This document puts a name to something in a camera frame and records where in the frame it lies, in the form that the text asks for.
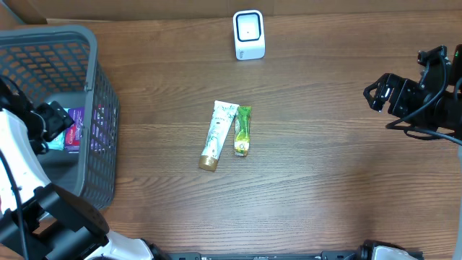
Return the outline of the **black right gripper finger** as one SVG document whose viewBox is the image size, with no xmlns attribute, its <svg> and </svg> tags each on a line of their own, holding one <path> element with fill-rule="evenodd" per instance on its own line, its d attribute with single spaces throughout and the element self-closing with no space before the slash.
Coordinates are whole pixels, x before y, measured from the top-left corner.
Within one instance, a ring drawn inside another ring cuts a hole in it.
<svg viewBox="0 0 462 260">
<path fill-rule="evenodd" d="M 391 92 L 391 88 L 372 88 L 371 90 L 368 90 L 367 101 L 370 108 L 374 111 L 381 112 L 383 106 L 388 101 Z"/>
<path fill-rule="evenodd" d="M 393 74 L 385 73 L 376 82 L 365 88 L 363 95 L 367 101 L 388 101 L 393 91 Z"/>
</svg>

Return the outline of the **purple red liners pack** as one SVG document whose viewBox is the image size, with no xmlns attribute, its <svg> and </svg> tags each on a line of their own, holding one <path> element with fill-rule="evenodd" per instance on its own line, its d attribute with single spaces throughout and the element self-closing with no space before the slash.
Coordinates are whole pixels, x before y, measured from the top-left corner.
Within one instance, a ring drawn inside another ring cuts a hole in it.
<svg viewBox="0 0 462 260">
<path fill-rule="evenodd" d="M 101 105 L 98 105 L 98 108 L 100 108 L 101 111 L 98 112 L 98 110 L 95 110 L 93 113 L 93 119 L 103 126 L 104 108 L 102 108 Z M 67 112 L 74 120 L 74 124 L 71 125 L 65 132 L 64 149 L 69 153 L 78 153 L 82 140 L 82 129 L 84 126 L 84 107 L 70 108 Z M 103 137 L 103 133 L 100 132 L 100 128 L 96 126 L 92 126 L 92 134 L 98 137 Z M 102 146 L 97 144 L 94 139 L 90 140 L 90 147 L 94 151 L 103 150 Z"/>
</svg>

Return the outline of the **teal wet wipes pack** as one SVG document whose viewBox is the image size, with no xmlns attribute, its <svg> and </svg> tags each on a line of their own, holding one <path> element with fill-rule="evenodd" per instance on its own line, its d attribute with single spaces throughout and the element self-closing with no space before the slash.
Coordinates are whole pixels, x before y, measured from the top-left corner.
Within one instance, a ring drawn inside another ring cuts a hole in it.
<svg viewBox="0 0 462 260">
<path fill-rule="evenodd" d="M 65 147 L 65 136 L 67 129 L 64 129 L 57 137 L 52 141 L 47 142 L 48 148 L 50 150 L 64 150 Z"/>
</svg>

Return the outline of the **green yellow snack packet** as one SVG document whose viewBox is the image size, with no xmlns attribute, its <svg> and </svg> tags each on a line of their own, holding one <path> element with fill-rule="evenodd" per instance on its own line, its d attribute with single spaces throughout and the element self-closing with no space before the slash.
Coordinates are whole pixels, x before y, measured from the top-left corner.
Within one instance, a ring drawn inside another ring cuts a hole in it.
<svg viewBox="0 0 462 260">
<path fill-rule="evenodd" d="M 237 156 L 246 157 L 250 148 L 251 106 L 239 106 L 235 117 L 234 150 Z"/>
</svg>

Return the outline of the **white gold cream tube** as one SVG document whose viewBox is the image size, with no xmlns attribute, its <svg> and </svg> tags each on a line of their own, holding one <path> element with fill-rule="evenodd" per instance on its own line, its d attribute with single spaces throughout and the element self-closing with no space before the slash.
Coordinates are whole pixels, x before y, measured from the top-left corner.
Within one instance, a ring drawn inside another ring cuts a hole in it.
<svg viewBox="0 0 462 260">
<path fill-rule="evenodd" d="M 238 104 L 219 100 L 214 101 L 212 119 L 209 125 L 205 146 L 199 159 L 199 167 L 201 169 L 208 171 L 216 170 L 219 156 L 221 155 L 223 145 L 238 107 Z"/>
</svg>

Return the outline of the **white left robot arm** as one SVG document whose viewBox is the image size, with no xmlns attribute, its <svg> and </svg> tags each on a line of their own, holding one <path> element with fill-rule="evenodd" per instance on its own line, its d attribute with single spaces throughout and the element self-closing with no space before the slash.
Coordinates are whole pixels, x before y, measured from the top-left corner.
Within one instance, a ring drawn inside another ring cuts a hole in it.
<svg viewBox="0 0 462 260">
<path fill-rule="evenodd" d="M 155 244 L 110 230 L 95 207 L 45 174 L 38 155 L 73 124 L 56 101 L 34 106 L 1 77 L 1 244 L 24 259 L 168 260 Z"/>
</svg>

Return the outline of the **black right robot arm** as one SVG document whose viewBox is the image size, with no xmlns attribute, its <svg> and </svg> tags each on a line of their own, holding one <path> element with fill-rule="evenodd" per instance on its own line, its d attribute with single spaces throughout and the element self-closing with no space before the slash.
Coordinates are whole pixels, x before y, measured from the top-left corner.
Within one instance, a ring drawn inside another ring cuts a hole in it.
<svg viewBox="0 0 462 260">
<path fill-rule="evenodd" d="M 397 117 L 387 129 L 399 130 L 421 140 L 446 139 L 461 144 L 461 45 L 453 60 L 447 47 L 420 51 L 417 63 L 423 67 L 416 82 L 385 73 L 365 88 L 363 95 L 374 111 L 390 103 L 388 113 Z"/>
</svg>

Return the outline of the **white barcode scanner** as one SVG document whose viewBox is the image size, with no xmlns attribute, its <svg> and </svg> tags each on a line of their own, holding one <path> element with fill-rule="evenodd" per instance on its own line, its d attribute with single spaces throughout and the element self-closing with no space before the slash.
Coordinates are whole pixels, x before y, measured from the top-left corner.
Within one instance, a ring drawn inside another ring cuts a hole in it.
<svg viewBox="0 0 462 260">
<path fill-rule="evenodd" d="M 234 14 L 232 22 L 236 59 L 262 59 L 266 52 L 262 13 L 256 9 L 239 11 Z"/>
</svg>

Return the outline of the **grey plastic mesh basket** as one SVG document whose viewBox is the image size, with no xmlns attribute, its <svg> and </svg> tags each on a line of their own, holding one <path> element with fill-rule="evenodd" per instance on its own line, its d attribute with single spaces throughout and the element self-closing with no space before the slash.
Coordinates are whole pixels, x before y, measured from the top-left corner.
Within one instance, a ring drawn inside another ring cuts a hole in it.
<svg viewBox="0 0 462 260">
<path fill-rule="evenodd" d="M 1 32 L 1 74 L 33 104 L 83 110 L 76 152 L 39 156 L 50 180 L 98 209 L 114 197 L 120 103 L 97 60 L 97 39 L 80 25 Z"/>
</svg>

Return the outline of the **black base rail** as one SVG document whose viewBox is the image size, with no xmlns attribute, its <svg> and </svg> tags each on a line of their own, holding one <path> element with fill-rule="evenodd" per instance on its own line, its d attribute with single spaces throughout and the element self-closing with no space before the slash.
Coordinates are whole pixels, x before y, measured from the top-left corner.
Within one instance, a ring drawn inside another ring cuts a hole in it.
<svg viewBox="0 0 462 260">
<path fill-rule="evenodd" d="M 321 251 L 320 253 L 247 253 L 247 254 L 203 254 L 197 252 L 165 253 L 153 243 L 142 239 L 116 243 L 128 248 L 112 248 L 102 253 L 99 259 L 169 259 L 169 260 L 424 260 L 421 251 L 409 252 L 399 246 L 366 240 L 357 249 L 343 251 Z"/>
</svg>

